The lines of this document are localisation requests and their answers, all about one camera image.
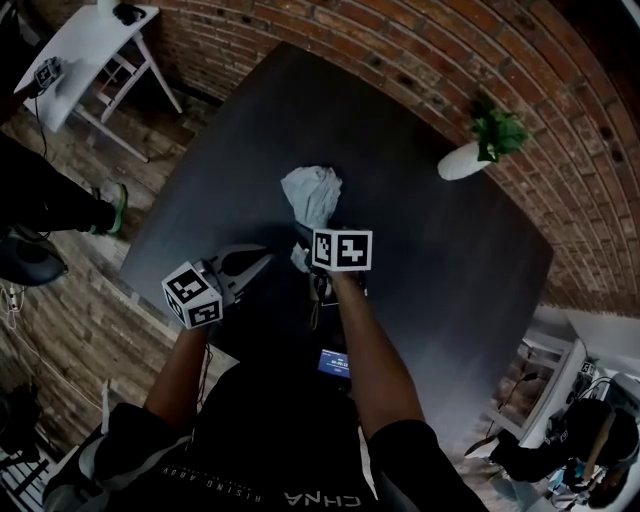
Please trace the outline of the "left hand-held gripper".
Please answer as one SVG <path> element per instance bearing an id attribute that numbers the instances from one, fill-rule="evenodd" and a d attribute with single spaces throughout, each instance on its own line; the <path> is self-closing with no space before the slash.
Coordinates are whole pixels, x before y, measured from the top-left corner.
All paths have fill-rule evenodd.
<path id="1" fill-rule="evenodd" d="M 221 321 L 273 257 L 265 246 L 235 244 L 208 259 L 186 261 L 161 282 L 167 305 L 186 329 Z"/>

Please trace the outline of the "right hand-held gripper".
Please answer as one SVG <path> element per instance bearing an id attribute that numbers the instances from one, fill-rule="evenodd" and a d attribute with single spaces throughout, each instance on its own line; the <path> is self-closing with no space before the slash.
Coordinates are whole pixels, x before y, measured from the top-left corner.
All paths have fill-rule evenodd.
<path id="1" fill-rule="evenodd" d="M 312 275 L 316 300 L 321 306 L 336 306 L 330 272 L 354 273 L 367 294 L 366 273 L 372 266 L 373 232 L 370 230 L 314 229 L 311 250 L 296 243 L 290 259 L 297 270 Z"/>

